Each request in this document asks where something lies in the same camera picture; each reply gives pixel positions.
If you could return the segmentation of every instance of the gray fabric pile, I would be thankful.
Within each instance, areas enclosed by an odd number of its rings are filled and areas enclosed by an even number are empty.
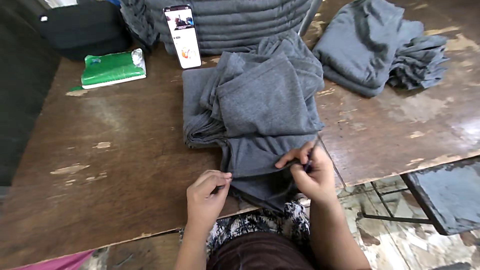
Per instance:
[[[403,20],[403,11],[385,0],[343,6],[312,51],[325,77],[367,97],[387,81],[408,89],[438,83],[446,39],[423,36],[423,24]]]
[[[163,8],[189,4],[202,54],[249,52],[263,37],[298,31],[312,0],[121,0],[129,28],[147,45],[157,36],[175,54]]]
[[[215,68],[186,70],[183,132],[189,147],[222,147],[221,170],[243,199],[282,210],[295,189],[274,164],[324,126],[314,100],[323,71],[293,31],[262,39],[251,53],[224,52]]]

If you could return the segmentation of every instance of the black bag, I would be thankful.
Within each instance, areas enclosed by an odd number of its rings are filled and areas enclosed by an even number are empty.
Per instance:
[[[39,19],[42,37],[72,60],[122,52],[132,45],[119,8],[108,1],[54,8]]]

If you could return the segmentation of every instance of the scissors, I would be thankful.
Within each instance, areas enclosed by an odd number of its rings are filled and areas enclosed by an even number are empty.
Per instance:
[[[307,157],[308,157],[308,161],[307,163],[303,164],[303,170],[306,172],[306,173],[311,173],[312,172],[312,153],[313,151],[315,150],[315,148],[318,147],[318,145],[321,143],[321,139],[322,137],[320,136],[320,132],[317,133],[317,137],[315,138],[315,140],[313,141],[313,147],[312,149],[310,149],[310,152],[308,153]]]

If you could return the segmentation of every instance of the hand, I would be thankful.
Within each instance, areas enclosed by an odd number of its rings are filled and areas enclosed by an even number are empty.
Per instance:
[[[302,164],[306,164],[307,155],[312,148],[313,142],[306,142],[301,148],[290,150],[275,166],[283,168],[287,162],[294,159],[299,159]],[[312,171],[309,174],[303,170],[300,164],[293,164],[290,171],[298,189],[315,203],[323,204],[337,200],[333,164],[320,147],[313,150]]]
[[[225,204],[231,177],[229,172],[207,170],[187,188],[188,221],[185,230],[193,230],[205,238],[208,236]],[[216,194],[211,194],[217,186],[223,187]]]

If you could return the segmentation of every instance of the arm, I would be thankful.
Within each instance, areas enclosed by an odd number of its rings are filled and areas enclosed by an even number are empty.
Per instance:
[[[231,177],[229,172],[205,171],[187,189],[188,220],[176,270],[205,270],[207,237],[225,204]],[[211,194],[217,186],[223,188]]]
[[[295,158],[307,163],[313,143],[291,150],[276,164],[282,168]],[[311,199],[310,241],[320,265],[335,270],[365,270],[370,264],[353,239],[335,191],[333,164],[328,155],[315,148],[312,153],[312,172],[307,174],[301,165],[290,167],[298,189]]]

